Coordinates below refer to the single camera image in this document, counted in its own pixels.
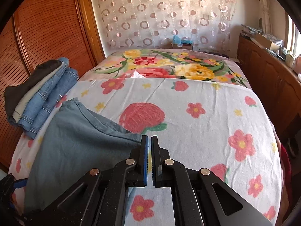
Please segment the grey-blue pants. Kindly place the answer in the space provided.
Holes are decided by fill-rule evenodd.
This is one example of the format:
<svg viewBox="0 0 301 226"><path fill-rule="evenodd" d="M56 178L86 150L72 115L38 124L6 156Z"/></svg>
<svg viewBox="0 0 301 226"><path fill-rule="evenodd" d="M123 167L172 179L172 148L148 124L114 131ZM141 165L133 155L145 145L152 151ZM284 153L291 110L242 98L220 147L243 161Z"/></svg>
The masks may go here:
<svg viewBox="0 0 301 226"><path fill-rule="evenodd" d="M76 98L64 102L47 127L31 168L24 211L45 209L90 169L113 168L140 146L141 138Z"/></svg>

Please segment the strawberry print bed sheet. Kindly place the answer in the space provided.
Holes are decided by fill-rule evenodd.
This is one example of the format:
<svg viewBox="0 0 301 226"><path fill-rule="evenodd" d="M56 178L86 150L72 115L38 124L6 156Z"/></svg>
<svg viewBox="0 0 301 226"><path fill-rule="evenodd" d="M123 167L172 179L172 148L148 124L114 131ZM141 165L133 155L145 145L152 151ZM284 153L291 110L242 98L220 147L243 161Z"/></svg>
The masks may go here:
<svg viewBox="0 0 301 226"><path fill-rule="evenodd" d="M43 136L62 104L78 99L88 110L126 130L157 136L159 146L186 168L213 171L275 224L280 210L282 169L273 126L256 94L225 83L174 79L80 81L54 107L34 139L22 135L9 172L27 179ZM24 213L26 186L12 199Z"/></svg>

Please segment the light blue folded jeans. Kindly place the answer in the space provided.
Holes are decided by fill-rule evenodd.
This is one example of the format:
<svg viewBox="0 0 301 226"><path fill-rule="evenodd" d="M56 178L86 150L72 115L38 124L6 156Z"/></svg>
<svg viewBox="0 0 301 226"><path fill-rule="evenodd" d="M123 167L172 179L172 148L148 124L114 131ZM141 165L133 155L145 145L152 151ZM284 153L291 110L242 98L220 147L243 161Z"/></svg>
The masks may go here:
<svg viewBox="0 0 301 226"><path fill-rule="evenodd" d="M67 58L62 57L58 60L62 62L61 65L63 66L31 98L22 114L21 119L17 123L19 127L23 128L24 131L30 130L34 119L37 117L50 93L54 90L54 87L57 85L57 83L63 76L63 73L69 66L69 60Z"/></svg>

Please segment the beige folded garment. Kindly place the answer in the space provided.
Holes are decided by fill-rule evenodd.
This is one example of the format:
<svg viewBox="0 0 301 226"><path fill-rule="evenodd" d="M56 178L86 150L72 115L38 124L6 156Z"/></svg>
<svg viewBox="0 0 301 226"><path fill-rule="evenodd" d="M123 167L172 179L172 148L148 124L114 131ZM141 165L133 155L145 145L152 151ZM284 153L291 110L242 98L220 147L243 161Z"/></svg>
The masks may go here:
<svg viewBox="0 0 301 226"><path fill-rule="evenodd" d="M22 114L28 105L31 98L38 92L38 90L62 67L60 65L57 69L46 75L42 80L36 83L33 87L29 89L28 92L21 98L17 106L15 107L12 117L9 117L8 121L11 124L17 124L22 117Z"/></svg>

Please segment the wooden low cabinet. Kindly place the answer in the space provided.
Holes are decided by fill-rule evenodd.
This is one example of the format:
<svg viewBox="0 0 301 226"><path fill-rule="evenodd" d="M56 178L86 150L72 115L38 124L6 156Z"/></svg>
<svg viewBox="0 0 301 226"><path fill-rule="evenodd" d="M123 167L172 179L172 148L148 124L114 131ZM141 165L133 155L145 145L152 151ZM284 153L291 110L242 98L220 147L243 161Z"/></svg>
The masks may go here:
<svg viewBox="0 0 301 226"><path fill-rule="evenodd" d="M280 60L239 36L237 58L282 143L300 130L300 82Z"/></svg>

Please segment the dark folded garment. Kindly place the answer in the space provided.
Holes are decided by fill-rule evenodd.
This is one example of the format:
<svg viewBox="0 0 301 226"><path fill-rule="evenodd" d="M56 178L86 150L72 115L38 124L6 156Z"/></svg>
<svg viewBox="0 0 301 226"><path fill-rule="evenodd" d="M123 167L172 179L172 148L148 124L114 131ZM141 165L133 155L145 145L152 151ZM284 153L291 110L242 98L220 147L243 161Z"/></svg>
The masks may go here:
<svg viewBox="0 0 301 226"><path fill-rule="evenodd" d="M5 112L7 117L12 117L17 104L29 90L48 74L56 70L61 64L62 62L59 60L46 61L37 65L32 75L24 83L17 86L8 86L4 90Z"/></svg>

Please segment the floral bed blanket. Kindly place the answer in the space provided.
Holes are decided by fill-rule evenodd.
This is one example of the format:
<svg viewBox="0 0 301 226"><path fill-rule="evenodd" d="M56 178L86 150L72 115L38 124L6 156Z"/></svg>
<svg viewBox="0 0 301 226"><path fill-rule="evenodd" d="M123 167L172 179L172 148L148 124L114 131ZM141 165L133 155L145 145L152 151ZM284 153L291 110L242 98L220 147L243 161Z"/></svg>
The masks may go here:
<svg viewBox="0 0 301 226"><path fill-rule="evenodd" d="M237 63L222 57L182 49L133 49L109 55L80 80L131 78L175 78L228 83L250 88Z"/></svg>

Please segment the blue item behind bed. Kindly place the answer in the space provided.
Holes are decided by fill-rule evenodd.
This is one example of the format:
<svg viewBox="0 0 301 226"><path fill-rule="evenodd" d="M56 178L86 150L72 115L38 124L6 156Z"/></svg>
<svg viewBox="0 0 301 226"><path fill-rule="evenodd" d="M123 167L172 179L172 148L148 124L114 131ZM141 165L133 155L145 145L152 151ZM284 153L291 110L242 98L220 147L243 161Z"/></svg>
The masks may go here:
<svg viewBox="0 0 301 226"><path fill-rule="evenodd" d="M181 39L178 35L173 36L173 41L171 43L172 48L176 49L186 49L193 50L193 41L189 38Z"/></svg>

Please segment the cardboard box on cabinet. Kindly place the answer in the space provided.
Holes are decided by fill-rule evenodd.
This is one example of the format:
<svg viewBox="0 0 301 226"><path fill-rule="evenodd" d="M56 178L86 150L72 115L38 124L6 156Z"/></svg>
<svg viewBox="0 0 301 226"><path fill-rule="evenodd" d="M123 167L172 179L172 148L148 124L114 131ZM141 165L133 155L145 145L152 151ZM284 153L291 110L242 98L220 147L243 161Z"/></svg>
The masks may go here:
<svg viewBox="0 0 301 226"><path fill-rule="evenodd" d="M273 36L266 37L265 35L256 33L254 36L254 39L256 42L258 42L263 48L267 48L269 50L278 50L280 46L282 45L283 41L278 40L277 38Z"/></svg>

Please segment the wooden slatted wardrobe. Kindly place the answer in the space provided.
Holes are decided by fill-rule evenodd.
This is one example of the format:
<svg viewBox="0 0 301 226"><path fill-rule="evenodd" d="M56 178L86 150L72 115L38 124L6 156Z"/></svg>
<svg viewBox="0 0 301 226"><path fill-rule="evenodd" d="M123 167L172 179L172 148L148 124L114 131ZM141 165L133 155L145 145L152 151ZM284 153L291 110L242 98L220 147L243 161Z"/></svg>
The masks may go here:
<svg viewBox="0 0 301 226"><path fill-rule="evenodd" d="M82 76L105 58L91 0L22 0L1 30L1 90L67 57Z"/></svg>

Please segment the pink circle sheer curtain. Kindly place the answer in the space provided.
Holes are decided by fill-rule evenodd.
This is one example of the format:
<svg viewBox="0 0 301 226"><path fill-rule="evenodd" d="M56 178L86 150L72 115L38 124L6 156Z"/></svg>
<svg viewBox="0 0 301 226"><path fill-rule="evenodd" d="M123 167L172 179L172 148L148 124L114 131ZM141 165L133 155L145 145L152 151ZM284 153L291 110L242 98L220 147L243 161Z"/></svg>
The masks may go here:
<svg viewBox="0 0 301 226"><path fill-rule="evenodd" d="M174 36L207 50L226 50L236 0L91 0L107 53L166 47Z"/></svg>

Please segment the beige side curtain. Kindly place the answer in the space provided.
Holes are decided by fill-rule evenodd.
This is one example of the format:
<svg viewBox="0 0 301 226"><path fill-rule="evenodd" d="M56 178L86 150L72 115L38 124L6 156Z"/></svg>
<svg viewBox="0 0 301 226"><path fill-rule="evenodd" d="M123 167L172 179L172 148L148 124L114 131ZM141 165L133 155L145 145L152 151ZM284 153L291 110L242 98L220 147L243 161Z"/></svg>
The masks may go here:
<svg viewBox="0 0 301 226"><path fill-rule="evenodd" d="M260 2L260 18L262 29L266 33L271 32L271 21L269 13L269 0L259 0Z"/></svg>

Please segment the window with wooden frame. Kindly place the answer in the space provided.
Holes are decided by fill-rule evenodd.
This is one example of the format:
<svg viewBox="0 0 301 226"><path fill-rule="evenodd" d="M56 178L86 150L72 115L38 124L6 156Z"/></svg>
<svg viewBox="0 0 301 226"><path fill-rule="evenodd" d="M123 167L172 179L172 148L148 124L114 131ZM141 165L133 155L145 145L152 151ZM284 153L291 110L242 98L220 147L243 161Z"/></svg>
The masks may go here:
<svg viewBox="0 0 301 226"><path fill-rule="evenodd" d="M287 12L285 12L284 47L290 50L296 58L300 55L300 31Z"/></svg>

